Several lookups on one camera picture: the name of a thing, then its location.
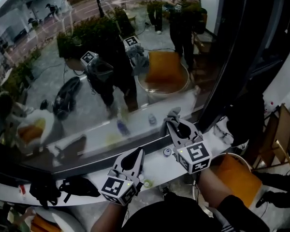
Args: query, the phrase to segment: black pants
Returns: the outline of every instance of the black pants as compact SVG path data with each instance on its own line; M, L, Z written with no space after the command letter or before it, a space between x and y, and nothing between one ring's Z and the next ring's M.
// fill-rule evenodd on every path
M128 111L133 112L138 109L136 85L133 76L119 77L118 75L113 74L106 80L106 82L102 82L94 76L89 76L88 79L92 88L101 95L101 98L107 107L110 107L114 102L113 86L116 86L124 94Z
M147 12L150 23L155 26L155 31L162 30L162 5L157 2L150 2L147 5Z
M254 173L264 185L281 189L286 192L266 193L266 201L278 208L290 208L290 175Z
M225 198L217 210L236 229L245 232L269 232L266 224L235 196ZM211 231L220 232L221 223L210 218L190 198L168 193L164 201L148 205L137 211L122 228L122 231Z
M175 46L175 52L180 56L183 55L188 64L189 70L193 67L193 44L191 42L191 29L182 27L180 24L170 23L170 37Z

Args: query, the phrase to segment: metal frame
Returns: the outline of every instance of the metal frame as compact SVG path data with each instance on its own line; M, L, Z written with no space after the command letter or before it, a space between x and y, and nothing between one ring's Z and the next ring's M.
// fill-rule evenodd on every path
M276 11L279 10L280 0L275 0L272 16L276 16ZM263 91L273 80L274 76L278 73L290 52L290 0L284 0L281 9L279 23L276 27L275 33L267 49L267 55L271 55L267 59L259 63L250 75L254 78L258 75L260 82L263 83Z
M228 0L225 0L225 3L227 7L234 6L228 4ZM209 130L220 119L224 109L237 97L255 68L268 40L267 29L273 3L274 0L244 0L243 14L231 54L224 62L210 98L198 120L198 128L202 132ZM228 11L224 10L222 17L227 26L232 24L232 15L229 15ZM225 31L228 30L220 25L218 40L220 35L225 35Z

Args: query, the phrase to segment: forearm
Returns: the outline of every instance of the forearm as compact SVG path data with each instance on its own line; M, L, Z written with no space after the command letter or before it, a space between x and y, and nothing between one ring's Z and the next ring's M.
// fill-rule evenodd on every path
M21 217L15 219L15 221L13 222L13 224L15 224L16 226L20 226L27 217L29 217L30 214L25 213L24 215L22 215Z
M101 217L92 226L91 232L116 232L122 227L128 206L109 203Z
M198 187L210 207L217 208L233 192L209 169L201 172Z
M217 210L237 230L246 232L269 232L268 226L250 211L239 198L231 195L225 198Z

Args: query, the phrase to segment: white fabric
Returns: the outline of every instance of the white fabric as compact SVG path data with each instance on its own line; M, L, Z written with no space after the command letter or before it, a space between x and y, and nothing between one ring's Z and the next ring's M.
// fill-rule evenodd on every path
M30 154L36 147L50 144L61 138L62 124L53 113L50 113L47 110L34 110L31 114L27 115L23 122L17 127L17 130L33 124L36 120L41 118L45 119L43 133L40 138L32 140L26 147L20 147L23 154Z
M64 232L85 232L80 222L68 213L52 208L45 210L43 207L37 207L35 211L45 220L58 224Z
M228 120L229 119L227 117L224 117L221 121L219 121L217 123L217 124L219 124L219 128L221 130L225 131L225 129L227 129L227 121ZM209 145L209 147L210 147L210 149L212 151L213 157L221 154L226 149L230 148L231 147L231 143L233 143L233 140L232 140L232 142L229 142L227 144L226 142L224 142L224 140L222 140L219 137L219 135L215 135L214 127L215 126L213 126L207 133L203 134L203 139L208 142L208 145Z

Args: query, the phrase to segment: gray floor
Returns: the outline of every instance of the gray floor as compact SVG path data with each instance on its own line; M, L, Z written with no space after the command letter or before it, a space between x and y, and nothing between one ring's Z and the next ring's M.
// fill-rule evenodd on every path
M133 9L137 14L136 34L142 42L142 46L147 50L174 48L170 38L169 24L163 21L162 34L158 35L151 26L145 27L145 21L149 22L146 10L143 6ZM42 50L42 55L34 62L34 76L38 77L31 84L28 90L26 105L39 108L43 100L54 101L59 89L63 85L63 80L69 80L75 74L64 65L64 59L59 58L57 41L54 39ZM137 101L139 106L148 103L146 92L137 84ZM116 88L114 91L115 101L118 107L126 108L122 92ZM66 120L62 122L65 136L92 128L108 119L105 105L98 94L92 94L89 83L86 79L82 81L82 87L76 96L76 109L71 112Z
M290 170L290 166L284 165L266 170L264 172L269 172L272 174L286 174L288 170ZM183 176L171 181L169 184L171 190L175 192L177 195L192 198L192 186L184 183ZM255 204L259 200L260 196L267 190L272 190L275 192L281 191L275 188L262 186L251 206L252 207L251 210L259 217L261 217L262 214L264 213L266 209L266 204L262 205L258 209L255 208ZM139 193L137 197L133 198L131 204L129 204L129 217L131 217L137 210L141 209L142 207L145 207L147 205L159 201L162 201L162 195L158 187ZM102 202L95 204L70 206L70 210L83 224L86 231L89 232L92 225L103 213L107 204L108 204L107 202ZM201 205L201 208L204 209L204 205L206 205L206 202L204 201L202 195L199 195L199 204ZM268 204L266 212L262 216L262 220L269 226L270 231L280 228L290 228L290 208L280 209L272 204Z

